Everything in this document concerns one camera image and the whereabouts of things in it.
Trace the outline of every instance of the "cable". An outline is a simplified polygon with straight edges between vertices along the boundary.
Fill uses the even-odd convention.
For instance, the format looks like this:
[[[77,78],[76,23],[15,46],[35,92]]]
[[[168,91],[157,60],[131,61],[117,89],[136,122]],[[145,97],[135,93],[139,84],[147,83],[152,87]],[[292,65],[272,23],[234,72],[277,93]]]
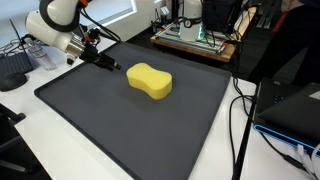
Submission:
[[[104,34],[104,33],[100,33],[100,35],[102,37],[105,37],[105,38],[108,38],[108,39],[111,39],[111,40],[114,40],[116,42],[121,42],[121,38],[116,34],[114,33],[113,31],[109,30],[108,28],[102,26],[100,23],[96,22],[95,20],[93,20],[89,15],[88,13],[86,12],[85,9],[82,9],[82,11],[80,11],[80,13],[82,14],[82,16],[84,16],[86,19],[90,20],[91,22],[93,22],[94,24],[96,24],[98,27],[100,27],[105,33],[107,34]]]
[[[155,8],[155,12],[154,12],[154,19],[160,19],[159,13],[158,13],[158,9]]]
[[[184,17],[184,0],[183,0],[182,4],[183,4],[183,6],[182,6],[182,16]]]
[[[15,51],[16,49],[20,48],[22,45],[20,43],[20,41],[18,39],[13,39],[10,41],[9,44],[7,45],[4,45],[0,48],[0,51],[2,51],[3,54],[5,55],[9,55],[9,54],[12,54],[12,53],[18,53],[18,51]]]
[[[213,45],[211,44],[211,43],[209,43],[209,41],[208,41],[208,38],[207,38],[207,33],[205,33],[205,35],[204,35],[204,38],[206,39],[206,41],[207,41],[207,43],[208,43],[208,45],[210,46],[210,47],[215,47],[216,46],[216,40],[215,40],[215,38],[214,38],[214,35],[213,35],[213,33],[212,33],[212,41],[213,41]]]
[[[243,100],[243,105],[244,105],[244,110],[246,112],[246,109],[245,109],[245,99],[249,100],[249,101],[257,101],[257,98],[255,96],[248,96],[248,95],[243,95],[242,91],[240,90],[240,88],[238,87],[238,79],[237,78],[234,78],[234,81],[233,81],[233,85],[234,85],[234,88],[236,89],[236,91],[239,93],[240,96],[238,96],[236,99],[234,99],[232,102],[236,101],[237,99],[239,98],[242,98]],[[232,146],[232,152],[233,152],[233,157],[234,157],[234,147],[233,147],[233,140],[232,140],[232,129],[231,129],[231,108],[232,108],[232,104],[230,105],[230,109],[229,109],[229,134],[230,134],[230,141],[231,141],[231,146]],[[251,123],[255,124],[254,121],[248,116],[249,120],[251,121]],[[265,137],[264,134],[260,133],[261,136],[263,137],[263,139],[267,142],[267,144],[276,152],[278,153],[285,161],[287,161],[289,164],[295,166],[296,168],[298,169],[301,169],[305,172],[307,172],[306,168],[303,166],[302,163],[300,163],[299,161],[297,161],[296,159],[292,158],[291,156],[289,155],[286,155],[282,152],[280,152],[278,149],[276,149],[271,143],[270,141]]]
[[[235,166],[236,166],[236,160],[235,160],[235,150],[234,150],[234,143],[233,143],[233,135],[232,135],[232,120],[231,120],[231,113],[232,113],[232,106],[234,104],[234,102],[238,99],[242,99],[243,102],[243,108],[245,113],[248,116],[248,119],[253,122],[253,120],[249,117],[249,113],[246,110],[246,104],[245,104],[245,100],[249,100],[251,102],[255,101],[255,96],[250,96],[250,95],[243,95],[242,91],[240,90],[240,88],[238,87],[238,78],[233,78],[233,86],[235,88],[235,90],[237,91],[237,93],[239,93],[240,96],[236,97],[235,99],[232,100],[230,107],[229,107],[229,137],[230,137],[230,144],[231,144],[231,150],[232,150],[232,162],[233,162],[233,172],[235,171]]]
[[[213,45],[216,46],[216,38],[214,37],[213,31],[211,30]]]

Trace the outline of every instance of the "black laptop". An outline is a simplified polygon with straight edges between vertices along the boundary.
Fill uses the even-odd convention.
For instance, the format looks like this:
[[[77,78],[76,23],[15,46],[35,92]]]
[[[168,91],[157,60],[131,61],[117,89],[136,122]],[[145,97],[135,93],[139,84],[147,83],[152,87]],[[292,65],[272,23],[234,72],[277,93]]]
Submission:
[[[280,99],[257,113],[254,129],[295,147],[301,144],[311,153],[320,143],[320,84]]]

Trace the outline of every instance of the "wire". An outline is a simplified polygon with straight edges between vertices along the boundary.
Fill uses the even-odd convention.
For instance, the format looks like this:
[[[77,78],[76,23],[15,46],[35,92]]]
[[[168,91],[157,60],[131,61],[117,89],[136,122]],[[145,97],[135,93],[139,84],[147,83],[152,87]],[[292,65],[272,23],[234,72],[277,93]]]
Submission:
[[[159,16],[159,12],[158,12],[158,9],[155,8],[155,12],[154,12],[154,19],[160,19],[160,16]]]
[[[109,30],[108,28],[102,26],[100,23],[96,22],[95,20],[93,20],[89,15],[88,13],[86,12],[85,9],[82,9],[82,11],[80,11],[80,13],[82,14],[82,16],[84,16],[86,19],[90,20],[91,22],[93,22],[94,24],[96,24],[98,27],[100,27],[106,34],[104,33],[100,33],[100,35],[102,37],[105,37],[105,38],[108,38],[108,39],[111,39],[111,40],[114,40],[116,42],[121,42],[121,38],[116,34],[114,33],[113,31]]]
[[[237,78],[234,78],[234,81],[233,81],[233,85],[234,85],[234,88],[236,89],[236,91],[239,93],[240,96],[238,96],[237,98],[235,98],[231,105],[230,105],[230,109],[229,109],[229,134],[230,134],[230,142],[231,142],[231,147],[232,147],[232,153],[233,153],[233,162],[234,162],[234,166],[233,166],[233,170],[235,170],[235,155],[234,155],[234,145],[233,145],[233,139],[232,139],[232,129],[231,129],[231,109],[232,109],[232,105],[234,103],[234,101],[236,101],[237,99],[239,98],[242,98],[243,100],[243,104],[244,104],[244,109],[246,107],[245,105],[245,99],[251,101],[251,102],[254,102],[254,101],[257,101],[257,98],[255,96],[248,96],[248,95],[243,95],[242,91],[240,90],[240,88],[238,87],[238,79]],[[248,115],[248,119],[251,121],[251,123],[255,124],[255,122],[249,117],[249,114],[247,113],[246,109],[245,109],[245,113]],[[298,169],[301,169],[305,172],[307,172],[306,168],[303,166],[302,163],[300,163],[299,161],[297,161],[296,159],[292,158],[291,156],[289,155],[286,155],[282,152],[280,152],[278,149],[276,149],[271,143],[270,141],[265,137],[264,134],[260,133],[261,136],[263,137],[263,139],[267,142],[267,144],[276,152],[278,153],[285,161],[287,161],[289,164],[295,166],[296,168]]]
[[[235,63],[236,63],[236,70],[233,72],[233,73],[238,73],[239,72],[239,68],[240,68],[240,56],[242,54],[242,51],[243,51],[243,41],[242,41],[242,35],[240,34],[239,31],[237,30],[233,30],[233,33],[236,35],[236,39],[237,39],[237,42],[238,42],[238,45],[239,47],[237,47],[236,45],[235,48],[237,49],[237,53],[236,53],[236,59],[235,59]]]
[[[182,16],[184,17],[184,0],[182,2],[183,6],[182,6]]]
[[[9,44],[0,47],[0,51],[2,51],[2,53],[5,54],[5,55],[9,55],[9,54],[12,54],[12,53],[15,54],[15,53],[18,53],[18,51],[15,51],[15,50],[20,48],[21,46],[22,45],[20,44],[19,39],[13,39],[13,40],[10,41]]]
[[[248,119],[253,122],[253,120],[249,117],[249,113],[246,110],[246,100],[249,100],[251,102],[255,101],[255,96],[250,96],[250,95],[243,95],[242,91],[240,90],[240,88],[238,87],[238,78],[233,78],[233,86],[235,88],[235,90],[237,91],[237,93],[240,95],[238,97],[236,97],[235,99],[232,100],[230,107],[229,107],[229,137],[230,137],[230,144],[231,144],[231,150],[232,150],[232,161],[233,161],[233,172],[235,171],[235,166],[236,166],[236,160],[235,160],[235,150],[234,150],[234,143],[233,143],[233,135],[232,135],[232,120],[231,120],[231,113],[232,113],[232,106],[234,104],[234,102],[238,99],[242,99],[242,103],[243,103],[243,108],[244,111],[246,113],[246,115],[248,116]]]
[[[214,37],[212,30],[211,30],[211,35],[212,35],[213,44],[214,44],[214,46],[216,46],[216,38]]]

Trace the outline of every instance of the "electronics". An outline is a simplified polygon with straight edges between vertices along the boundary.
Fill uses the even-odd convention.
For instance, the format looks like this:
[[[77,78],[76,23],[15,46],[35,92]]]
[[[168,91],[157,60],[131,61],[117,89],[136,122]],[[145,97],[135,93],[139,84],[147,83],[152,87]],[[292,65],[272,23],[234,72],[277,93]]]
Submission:
[[[10,20],[10,23],[17,35],[17,38],[21,43],[21,39],[17,29],[15,28],[11,20]],[[23,52],[12,55],[12,56],[0,57],[0,77],[4,77],[11,74],[16,74],[16,73],[25,74],[33,70],[25,48],[21,44],[20,46],[23,48]]]
[[[242,0],[203,0],[202,22],[206,30],[232,34]]]
[[[0,91],[7,92],[19,88],[28,81],[24,74],[16,73],[0,77]]]
[[[320,143],[319,110],[320,85],[309,84],[259,113],[254,129],[294,147],[301,144],[312,153]]]

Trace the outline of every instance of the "table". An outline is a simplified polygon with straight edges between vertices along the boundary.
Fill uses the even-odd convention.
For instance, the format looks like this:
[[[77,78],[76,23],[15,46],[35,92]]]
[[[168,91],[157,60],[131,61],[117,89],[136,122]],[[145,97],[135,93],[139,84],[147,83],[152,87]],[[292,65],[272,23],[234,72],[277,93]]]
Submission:
[[[239,33],[241,34],[241,36],[243,36],[246,32],[246,30],[248,29],[250,22],[252,21],[255,13],[256,13],[256,8],[250,8],[249,9],[249,16],[246,16],[239,27]],[[195,48],[190,48],[188,46],[185,46],[183,44],[176,44],[173,42],[169,42],[169,41],[162,41],[158,38],[156,38],[155,36],[151,37],[150,41],[154,44],[157,45],[161,45],[161,46],[165,46],[165,47],[169,47],[169,48],[173,48],[173,49],[177,49],[177,50],[181,50],[184,52],[188,52],[188,53],[192,53],[192,54],[196,54],[199,56],[203,56],[206,58],[211,58],[214,60],[218,60],[218,61],[222,61],[222,62],[230,62],[232,56],[235,54],[236,52],[236,48],[233,45],[228,45],[224,51],[218,55],[214,52],[208,52],[205,50],[201,50],[201,49],[195,49]]]
[[[99,44],[98,49],[105,49],[111,44],[113,42],[107,40]],[[24,86],[7,93],[0,92],[2,104],[27,116],[15,128],[53,179],[132,179],[71,124],[35,97],[33,92],[36,88],[71,69],[66,65],[64,53],[50,47],[46,50],[58,65],[56,70],[47,72],[39,67],[27,74],[29,81]],[[248,95],[254,94],[256,89],[254,84],[243,80],[239,81],[239,86]],[[228,111],[236,96],[238,94],[230,82],[190,179],[231,179]],[[237,152],[247,121],[241,101],[234,104],[232,120]]]
[[[268,137],[268,140],[280,152],[288,154],[299,160],[296,148]],[[270,179],[290,179],[303,180],[311,179],[302,170],[287,163],[263,140],[262,136],[252,129],[250,132],[245,160],[243,163],[241,179],[243,180],[270,180]]]

